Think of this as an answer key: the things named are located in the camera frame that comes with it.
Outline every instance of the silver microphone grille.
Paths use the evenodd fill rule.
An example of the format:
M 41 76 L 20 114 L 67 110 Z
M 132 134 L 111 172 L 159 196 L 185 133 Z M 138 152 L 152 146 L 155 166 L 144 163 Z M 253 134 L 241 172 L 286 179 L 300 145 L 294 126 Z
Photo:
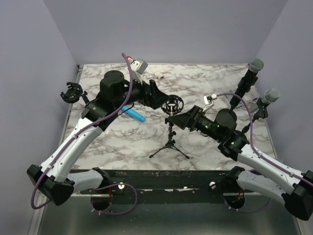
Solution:
M 264 67 L 263 60 L 256 58 L 249 64 L 249 70 L 252 72 L 259 72 Z
M 270 89 L 264 93 L 264 98 L 268 102 L 275 102 L 280 97 L 280 91 L 277 89 Z

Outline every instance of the blue tube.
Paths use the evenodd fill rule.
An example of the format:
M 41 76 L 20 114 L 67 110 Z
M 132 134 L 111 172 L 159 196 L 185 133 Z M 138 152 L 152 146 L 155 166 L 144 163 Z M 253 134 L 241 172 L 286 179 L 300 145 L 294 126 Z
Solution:
M 122 111 L 125 111 L 127 109 L 129 109 L 129 107 L 127 105 L 125 105 L 122 108 Z M 146 120 L 146 118 L 143 115 L 137 113 L 135 110 L 130 109 L 130 110 L 127 110 L 126 113 L 129 114 L 130 116 L 136 118 L 137 120 L 139 120 L 141 122 L 144 122 Z

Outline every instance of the white marble tabletop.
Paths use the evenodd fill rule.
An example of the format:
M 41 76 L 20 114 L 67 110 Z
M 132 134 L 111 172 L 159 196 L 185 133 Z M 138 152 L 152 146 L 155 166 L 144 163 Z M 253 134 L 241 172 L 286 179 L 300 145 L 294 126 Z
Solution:
M 126 64 L 85 65 L 80 84 L 88 92 L 90 100 L 99 92 L 99 83 L 109 70 L 119 70 L 129 80 Z M 205 94 L 222 93 L 229 88 L 236 88 L 239 80 L 245 74 L 247 65 L 173 65 L 149 64 L 143 74 L 145 81 L 155 79 L 158 88 L 166 94 L 176 94 L 185 102 L 183 112 L 194 105 L 204 107 Z M 165 78 L 154 78 L 154 72 L 161 72 Z M 257 96 L 253 87 L 251 95 Z M 229 103 L 222 97 L 215 101 L 215 106 L 208 111 L 207 116 L 214 120 L 218 110 L 228 108 Z M 82 99 L 73 104 L 66 136 L 72 131 L 84 109 Z M 164 149 L 153 158 L 149 155 L 165 145 L 168 138 L 168 125 L 164 123 L 167 115 L 161 109 L 135 104 L 134 110 L 146 117 L 145 122 L 139 122 L 128 114 L 119 116 L 78 159 L 74 168 L 90 169 L 132 169 L 132 170 L 229 170 L 237 163 L 223 156 L 217 149 L 218 143 L 211 138 L 200 135 L 199 132 L 189 132 L 174 126 L 177 135 L 176 147 L 186 153 L 190 159 L 172 149 Z M 244 109 L 235 109 L 237 114 L 237 130 L 248 124 L 248 115 Z M 264 121 L 255 122 L 255 146 L 266 154 L 274 157 Z

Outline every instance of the mini tripod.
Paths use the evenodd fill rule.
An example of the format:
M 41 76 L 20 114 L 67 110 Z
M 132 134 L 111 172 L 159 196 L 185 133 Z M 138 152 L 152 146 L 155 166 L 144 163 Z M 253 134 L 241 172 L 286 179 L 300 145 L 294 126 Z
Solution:
M 166 114 L 169 115 L 169 117 L 171 115 L 175 115 L 178 114 L 182 111 L 183 107 L 184 107 L 184 102 L 182 100 L 182 98 L 180 98 L 177 95 L 171 94 L 170 95 L 171 99 L 168 100 L 165 104 L 162 105 L 162 111 L 165 112 Z M 168 141 L 167 143 L 160 148 L 157 152 L 155 152 L 154 154 L 151 154 L 149 156 L 149 158 L 152 158 L 156 153 L 158 153 L 159 151 L 165 149 L 165 148 L 171 148 L 173 150 L 178 151 L 179 153 L 181 153 L 182 155 L 185 156 L 185 158 L 189 159 L 189 157 L 184 154 L 182 151 L 180 151 L 174 144 L 176 143 L 175 140 L 173 140 L 173 136 L 176 135 L 176 132 L 173 131 L 173 126 L 174 124 L 172 122 L 170 122 L 167 118 L 165 119 L 165 124 L 169 124 L 169 134 L 168 134 Z

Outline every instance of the gray backdrop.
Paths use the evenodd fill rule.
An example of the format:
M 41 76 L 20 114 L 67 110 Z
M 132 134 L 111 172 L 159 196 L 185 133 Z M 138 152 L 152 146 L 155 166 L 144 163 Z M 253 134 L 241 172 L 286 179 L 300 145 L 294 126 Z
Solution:
M 79 64 L 245 63 L 287 0 L 45 0 Z
M 282 93 L 268 118 L 277 154 L 304 172 L 313 170 L 312 9 L 312 0 L 289 0 L 258 54 L 265 61 L 258 87 Z
M 26 170 L 57 147 L 77 66 L 42 0 L 0 4 L 0 234 L 27 234 Z

